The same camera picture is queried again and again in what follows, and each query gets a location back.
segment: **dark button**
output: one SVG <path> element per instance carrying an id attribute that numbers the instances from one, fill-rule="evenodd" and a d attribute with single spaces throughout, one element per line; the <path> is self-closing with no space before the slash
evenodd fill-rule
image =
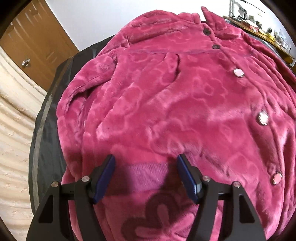
<path id="1" fill-rule="evenodd" d="M 221 48 L 221 46 L 220 46 L 219 44 L 214 44 L 214 45 L 212 46 L 212 48 L 213 48 L 213 49 L 219 49 L 219 48 Z"/>
<path id="2" fill-rule="evenodd" d="M 211 34 L 211 31 L 208 28 L 205 28 L 203 32 L 207 36 L 209 36 Z"/>

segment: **desk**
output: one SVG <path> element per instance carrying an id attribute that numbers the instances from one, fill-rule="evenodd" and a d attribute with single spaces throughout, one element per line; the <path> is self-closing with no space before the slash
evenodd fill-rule
<path id="1" fill-rule="evenodd" d="M 256 36 L 262 40 L 265 40 L 266 42 L 270 43 L 271 45 L 273 45 L 276 50 L 278 51 L 279 55 L 283 58 L 283 60 L 287 63 L 287 64 L 291 64 L 293 63 L 293 59 L 294 57 L 292 57 L 290 54 L 288 54 L 287 52 L 285 52 L 284 50 L 282 50 L 280 48 L 280 46 L 273 40 L 271 40 L 270 38 L 268 38 L 267 36 L 265 36 L 264 34 L 260 33 L 260 32 L 254 32 L 252 29 L 248 28 L 247 26 L 243 25 L 241 22 L 227 17 L 227 16 L 223 16 L 224 19 L 228 19 L 229 21 L 235 23 L 237 26 L 239 26 L 241 29 L 243 29 L 245 32 L 247 32 L 248 34 L 251 34 L 253 36 Z"/>

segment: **pink plush fabric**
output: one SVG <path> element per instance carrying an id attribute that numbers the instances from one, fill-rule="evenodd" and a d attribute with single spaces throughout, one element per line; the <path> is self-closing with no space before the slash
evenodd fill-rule
<path id="1" fill-rule="evenodd" d="M 206 23 L 196 13 L 137 17 L 80 70 L 58 104 L 63 183 L 90 174 L 107 154 L 116 157 L 95 206 L 108 241 L 186 240 L 197 206 L 177 174 L 181 153 L 217 182 L 240 181 L 267 238 L 295 210 L 296 79 L 259 41 L 202 10 Z M 266 126 L 258 122 L 262 110 Z M 283 179 L 273 185 L 277 171 Z M 70 215 L 82 240 L 73 203 Z M 216 217 L 212 240 L 221 206 Z"/>

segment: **wooden door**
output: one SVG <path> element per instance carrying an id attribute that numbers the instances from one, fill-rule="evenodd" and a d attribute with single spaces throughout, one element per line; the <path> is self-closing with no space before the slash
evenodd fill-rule
<path id="1" fill-rule="evenodd" d="M 40 87 L 48 91 L 56 68 L 78 53 L 45 0 L 32 0 L 12 21 L 0 46 Z M 29 59 L 26 67 L 22 62 Z"/>

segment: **white wall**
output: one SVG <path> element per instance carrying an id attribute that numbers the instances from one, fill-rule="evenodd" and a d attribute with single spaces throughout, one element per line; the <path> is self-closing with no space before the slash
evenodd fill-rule
<path id="1" fill-rule="evenodd" d="M 254 15 L 263 24 L 263 29 L 272 27 L 284 30 L 275 15 L 259 0 L 248 2 L 259 7 L 265 13 L 260 18 L 259 10 L 242 1 L 235 0 Z M 181 12 L 196 12 L 204 20 L 201 6 L 219 16 L 229 15 L 230 0 L 46 0 L 50 9 L 61 23 L 69 37 L 81 51 L 111 35 L 116 34 L 124 25 L 135 17 L 155 9 L 170 11 L 176 14 Z M 287 32 L 289 43 L 293 43 Z M 296 47 L 293 45 L 291 54 L 296 56 Z"/>

